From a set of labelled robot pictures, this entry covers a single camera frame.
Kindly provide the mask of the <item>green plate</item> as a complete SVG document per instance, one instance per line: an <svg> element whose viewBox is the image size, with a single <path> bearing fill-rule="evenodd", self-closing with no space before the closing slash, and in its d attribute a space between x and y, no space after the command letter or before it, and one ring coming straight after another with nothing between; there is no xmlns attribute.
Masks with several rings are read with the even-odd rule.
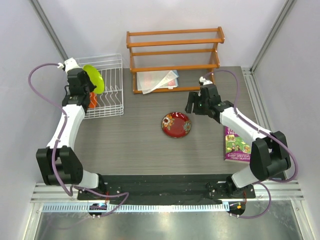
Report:
<svg viewBox="0 0 320 240"><path fill-rule="evenodd" d="M105 82L101 73L89 64L84 65L83 70L88 74L90 81L95 86L93 92L95 94L102 94L105 91Z"/></svg>

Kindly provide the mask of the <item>orange plate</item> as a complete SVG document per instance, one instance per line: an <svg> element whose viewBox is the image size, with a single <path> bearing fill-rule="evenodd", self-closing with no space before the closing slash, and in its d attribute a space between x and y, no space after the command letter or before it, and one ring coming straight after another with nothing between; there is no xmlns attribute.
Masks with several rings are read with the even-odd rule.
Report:
<svg viewBox="0 0 320 240"><path fill-rule="evenodd" d="M94 92L91 92L89 95L89 99L90 99L90 103L88 108L94 109L98 104L97 95Z"/></svg>

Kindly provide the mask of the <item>red floral plate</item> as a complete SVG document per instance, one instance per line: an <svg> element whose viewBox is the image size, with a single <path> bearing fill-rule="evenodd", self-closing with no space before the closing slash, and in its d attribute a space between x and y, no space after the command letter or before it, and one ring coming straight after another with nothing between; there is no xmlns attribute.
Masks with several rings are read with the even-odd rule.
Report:
<svg viewBox="0 0 320 240"><path fill-rule="evenodd" d="M170 112L161 120L162 131L171 138L183 138L189 134L192 123L182 112Z"/></svg>

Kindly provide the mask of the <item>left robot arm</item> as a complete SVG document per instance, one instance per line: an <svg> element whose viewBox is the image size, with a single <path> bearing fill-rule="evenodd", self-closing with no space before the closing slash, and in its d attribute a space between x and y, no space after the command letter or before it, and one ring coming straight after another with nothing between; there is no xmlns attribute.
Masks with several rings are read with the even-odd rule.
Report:
<svg viewBox="0 0 320 240"><path fill-rule="evenodd" d="M66 95L58 106L61 117L56 131L45 148L36 152L41 176L47 186L72 185L89 191L93 198L100 200L107 192L101 174L84 170L74 152L79 127L90 105L90 94L95 89L88 73L77 66L67 70Z"/></svg>

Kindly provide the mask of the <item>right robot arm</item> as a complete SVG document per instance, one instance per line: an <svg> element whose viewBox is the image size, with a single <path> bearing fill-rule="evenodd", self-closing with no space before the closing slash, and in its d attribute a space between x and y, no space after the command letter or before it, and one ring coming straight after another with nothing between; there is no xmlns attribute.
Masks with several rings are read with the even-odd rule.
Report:
<svg viewBox="0 0 320 240"><path fill-rule="evenodd" d="M226 178L225 191L230 197L236 198L247 186L276 177L291 167L285 135L257 125L233 103L222 101L213 83L200 86L198 92L191 91L185 111L214 119L250 145L249 165Z"/></svg>

